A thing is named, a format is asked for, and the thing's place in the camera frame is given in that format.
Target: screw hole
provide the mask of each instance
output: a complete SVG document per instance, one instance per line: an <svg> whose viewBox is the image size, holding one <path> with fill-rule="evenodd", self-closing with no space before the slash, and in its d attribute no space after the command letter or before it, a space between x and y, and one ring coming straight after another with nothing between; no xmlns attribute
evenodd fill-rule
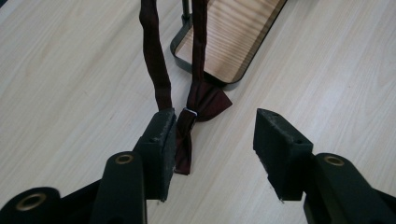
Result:
<svg viewBox="0 0 396 224"><path fill-rule="evenodd" d="M120 155L116 158L116 163L122 165L122 164L126 164L126 163L132 161L133 159L134 159L133 156L124 154L124 155Z"/></svg>
<svg viewBox="0 0 396 224"><path fill-rule="evenodd" d="M327 156L324 158L324 160L327 163L329 163L331 165L335 165L335 166L343 166L345 164L342 160L340 160L334 156Z"/></svg>
<svg viewBox="0 0 396 224"><path fill-rule="evenodd" d="M46 201L46 198L47 196L45 193L34 193L20 200L17 203L16 208L18 211L22 212L29 211L38 207L40 204Z"/></svg>

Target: dark red bow tie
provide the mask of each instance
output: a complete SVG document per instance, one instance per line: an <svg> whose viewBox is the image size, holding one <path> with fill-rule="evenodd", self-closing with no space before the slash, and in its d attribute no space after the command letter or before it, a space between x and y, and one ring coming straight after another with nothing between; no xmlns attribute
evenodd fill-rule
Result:
<svg viewBox="0 0 396 224"><path fill-rule="evenodd" d="M140 21L144 29L143 51L149 75L154 83L157 105L160 110L172 107L171 84L160 43L155 0L142 0ZM204 79L207 0L192 0L192 22L192 83L186 108L177 120L175 172L183 175L188 175L191 169L191 130L194 123L213 119L232 105L219 87L205 82Z"/></svg>

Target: light wood surface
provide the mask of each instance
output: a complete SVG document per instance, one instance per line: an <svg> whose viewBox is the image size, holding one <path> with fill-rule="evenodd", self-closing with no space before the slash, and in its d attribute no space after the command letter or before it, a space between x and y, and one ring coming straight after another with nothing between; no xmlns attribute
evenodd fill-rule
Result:
<svg viewBox="0 0 396 224"><path fill-rule="evenodd" d="M0 206L34 187L62 196L131 150L156 111L135 0L8 0L0 9ZM169 45L181 2L158 1L177 113L191 76ZM256 108L274 110L314 144L352 161L396 195L396 1L289 0L233 106L192 131L189 176L149 223L306 223L280 202L252 149Z"/></svg>
<svg viewBox="0 0 396 224"><path fill-rule="evenodd" d="M285 0L216 0L207 9L205 71L234 83L248 69ZM191 28L177 46L176 56L192 62Z"/></svg>

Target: clamp jaw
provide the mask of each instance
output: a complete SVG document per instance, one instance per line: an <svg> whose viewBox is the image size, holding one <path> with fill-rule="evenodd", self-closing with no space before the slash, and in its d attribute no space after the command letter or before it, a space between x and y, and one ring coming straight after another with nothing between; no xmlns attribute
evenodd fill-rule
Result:
<svg viewBox="0 0 396 224"><path fill-rule="evenodd" d="M396 198L372 189L347 159L314 145L275 112L258 109L253 148L282 201L300 201L308 223L396 223Z"/></svg>
<svg viewBox="0 0 396 224"><path fill-rule="evenodd" d="M157 112L133 151L111 156L102 179L63 198L52 188L15 196L0 223L147 223L146 200L168 195L176 153L173 108Z"/></svg>

